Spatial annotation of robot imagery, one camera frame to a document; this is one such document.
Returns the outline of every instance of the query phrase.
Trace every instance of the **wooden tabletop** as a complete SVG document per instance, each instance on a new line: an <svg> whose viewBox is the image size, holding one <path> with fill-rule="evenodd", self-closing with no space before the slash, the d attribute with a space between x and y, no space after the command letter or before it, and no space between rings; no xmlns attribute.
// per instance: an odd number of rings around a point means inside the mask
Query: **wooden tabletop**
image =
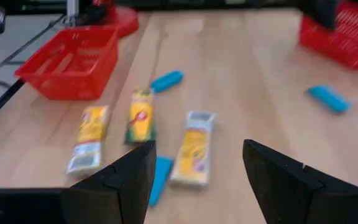
<svg viewBox="0 0 358 224"><path fill-rule="evenodd" d="M119 43L119 61L99 100L49 101L29 85L0 111L0 187L61 187L80 115L109 105L107 165L123 145L131 93L171 70L184 81L155 97L157 154L176 157L189 110L218 114L209 187L166 187L145 223L265 223L242 161L255 139L309 166L358 185L358 72L297 45L295 11L156 12ZM305 90L328 84L353 103L333 115Z"/></svg>

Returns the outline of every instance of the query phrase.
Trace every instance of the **red basket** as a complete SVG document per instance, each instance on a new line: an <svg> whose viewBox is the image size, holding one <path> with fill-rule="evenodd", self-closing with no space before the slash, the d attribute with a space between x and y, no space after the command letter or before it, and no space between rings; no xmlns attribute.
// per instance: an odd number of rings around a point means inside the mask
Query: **red basket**
<svg viewBox="0 0 358 224"><path fill-rule="evenodd" d="M16 75L51 100L97 99L117 63L117 42L112 27L63 30Z"/></svg>
<svg viewBox="0 0 358 224"><path fill-rule="evenodd" d="M332 32L303 16L300 44L358 70L358 4L340 3L336 25Z"/></svg>

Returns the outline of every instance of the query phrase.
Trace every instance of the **yellow crayon box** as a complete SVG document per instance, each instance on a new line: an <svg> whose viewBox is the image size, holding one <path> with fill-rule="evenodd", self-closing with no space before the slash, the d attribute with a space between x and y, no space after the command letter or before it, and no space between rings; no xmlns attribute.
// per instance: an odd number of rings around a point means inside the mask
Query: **yellow crayon box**
<svg viewBox="0 0 358 224"><path fill-rule="evenodd" d="M68 164L68 174L91 175L100 168L108 118L108 106L93 106L84 110L76 145Z"/></svg>
<svg viewBox="0 0 358 224"><path fill-rule="evenodd" d="M175 161L171 182L205 186L209 180L209 142L215 114L190 112L185 137Z"/></svg>
<svg viewBox="0 0 358 224"><path fill-rule="evenodd" d="M153 99L154 94L150 90L136 90L133 93L125 143L155 139Z"/></svg>

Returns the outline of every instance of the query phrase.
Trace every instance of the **blue plastic piece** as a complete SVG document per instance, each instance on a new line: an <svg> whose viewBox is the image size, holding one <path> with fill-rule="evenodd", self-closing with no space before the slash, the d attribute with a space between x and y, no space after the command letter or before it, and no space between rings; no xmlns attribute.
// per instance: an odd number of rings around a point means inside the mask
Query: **blue plastic piece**
<svg viewBox="0 0 358 224"><path fill-rule="evenodd" d="M350 102L329 86L318 85L311 87L308 93L335 113L345 112L351 107Z"/></svg>
<svg viewBox="0 0 358 224"><path fill-rule="evenodd" d="M162 190L164 189L165 181L168 178L172 165L173 159L162 156L157 157L157 161L155 163L154 183L149 200L150 206L156 205L158 200L160 200Z"/></svg>
<svg viewBox="0 0 358 224"><path fill-rule="evenodd" d="M154 90L156 93L160 93L167 88L170 88L173 85L176 85L177 83L180 83L183 78L183 72L181 71L172 71L170 73L167 73L166 75L154 80L150 87Z"/></svg>

